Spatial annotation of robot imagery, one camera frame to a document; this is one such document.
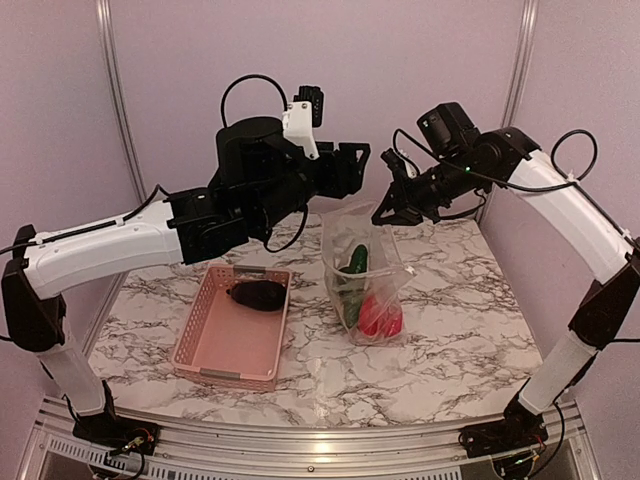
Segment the dark purple toy eggplant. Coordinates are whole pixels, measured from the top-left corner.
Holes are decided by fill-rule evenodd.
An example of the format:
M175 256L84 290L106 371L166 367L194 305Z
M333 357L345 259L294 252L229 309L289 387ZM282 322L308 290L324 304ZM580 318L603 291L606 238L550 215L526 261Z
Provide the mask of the dark purple toy eggplant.
M257 311L273 312L284 306L287 289L271 280L255 280L238 282L227 289L226 293L240 305Z

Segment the green toy cucumber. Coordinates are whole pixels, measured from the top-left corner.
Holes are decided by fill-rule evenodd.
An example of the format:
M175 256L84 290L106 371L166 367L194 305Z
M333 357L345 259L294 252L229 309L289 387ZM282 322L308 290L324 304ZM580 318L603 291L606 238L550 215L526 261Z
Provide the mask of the green toy cucumber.
M355 247L349 264L340 269L341 273L346 274L338 278L338 284L343 319L347 329L353 328L359 318L366 283L363 275L368 271L368 262L368 249L364 244L359 244Z

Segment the pink perforated plastic basket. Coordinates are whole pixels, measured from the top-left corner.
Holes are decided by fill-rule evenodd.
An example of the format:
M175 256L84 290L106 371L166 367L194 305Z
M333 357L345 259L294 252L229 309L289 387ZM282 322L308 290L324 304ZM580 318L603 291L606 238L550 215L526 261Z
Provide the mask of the pink perforated plastic basket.
M275 389L288 297L273 312L241 305L229 291L268 280L290 293L292 272L281 268L212 264L192 302L171 357L175 373L192 382L269 392Z

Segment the red toy tomato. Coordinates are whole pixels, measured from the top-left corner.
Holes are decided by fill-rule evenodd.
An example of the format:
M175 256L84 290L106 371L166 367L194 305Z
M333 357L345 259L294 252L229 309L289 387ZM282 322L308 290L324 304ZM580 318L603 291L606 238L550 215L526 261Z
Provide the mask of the red toy tomato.
M357 327L368 337L395 337L403 329L402 308L398 302L383 307L375 296L369 296L360 308Z

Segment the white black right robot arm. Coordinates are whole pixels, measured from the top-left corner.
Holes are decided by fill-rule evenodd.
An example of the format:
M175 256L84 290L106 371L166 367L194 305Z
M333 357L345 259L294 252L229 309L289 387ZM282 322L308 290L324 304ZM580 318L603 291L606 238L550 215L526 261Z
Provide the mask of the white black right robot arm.
M457 102L419 118L419 147L436 165L415 176L396 148L381 155L392 182L372 216L375 225L415 226L442 220L440 209L473 190L506 188L537 211L582 258L593 283L567 332L523 385L499 421L464 428L515 448L539 429L543 412L587 372L616 339L639 291L639 245L564 173L553 155L515 127L480 132Z

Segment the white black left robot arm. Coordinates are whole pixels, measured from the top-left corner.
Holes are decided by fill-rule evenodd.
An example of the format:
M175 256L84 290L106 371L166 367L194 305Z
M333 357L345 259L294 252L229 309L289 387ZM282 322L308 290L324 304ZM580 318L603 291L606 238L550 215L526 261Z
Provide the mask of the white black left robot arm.
M253 239L268 242L275 225L306 212L313 197L358 192L370 146L316 142L313 123L303 127L298 137L274 117L240 120L217 133L218 168L204 187L58 233L19 229L1 278L8 334L38 356L66 395L77 435L116 445L138 424L117 415L108 385L65 331L64 292L149 266L212 260Z

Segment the clear zip top bag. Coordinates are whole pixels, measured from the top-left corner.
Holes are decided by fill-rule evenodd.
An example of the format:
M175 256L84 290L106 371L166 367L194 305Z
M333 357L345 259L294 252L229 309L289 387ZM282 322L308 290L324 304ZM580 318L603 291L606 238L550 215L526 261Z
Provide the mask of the clear zip top bag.
M321 216L321 257L329 299L351 343L387 346L404 333L400 291L415 277L393 231L375 226L376 205L351 203Z

